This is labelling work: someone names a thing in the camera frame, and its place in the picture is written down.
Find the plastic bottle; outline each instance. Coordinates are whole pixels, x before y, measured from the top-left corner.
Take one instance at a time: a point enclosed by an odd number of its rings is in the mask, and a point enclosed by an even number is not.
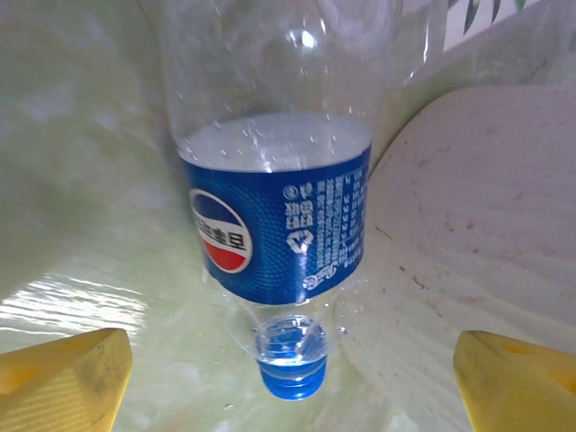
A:
[[[408,85],[444,53],[448,0],[404,0],[392,59],[395,84]]]
[[[267,388],[300,400],[346,333],[396,0],[166,1],[171,129],[204,281]]]

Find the blue label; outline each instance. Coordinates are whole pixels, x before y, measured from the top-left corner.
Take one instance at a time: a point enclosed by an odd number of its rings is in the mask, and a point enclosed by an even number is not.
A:
[[[186,162],[210,274],[256,303],[304,302],[340,284],[364,253],[370,149],[320,168],[246,173]]]

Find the red white and blue logo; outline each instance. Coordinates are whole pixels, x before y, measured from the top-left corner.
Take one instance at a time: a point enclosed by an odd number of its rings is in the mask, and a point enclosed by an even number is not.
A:
[[[204,251],[221,271],[240,273],[252,258],[252,238],[244,221],[223,200],[202,189],[190,192],[194,222]]]

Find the water bottle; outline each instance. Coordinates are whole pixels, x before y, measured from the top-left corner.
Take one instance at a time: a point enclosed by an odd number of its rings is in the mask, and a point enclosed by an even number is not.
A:
[[[398,0],[167,0],[162,51],[203,281],[265,386],[301,400],[346,333]]]

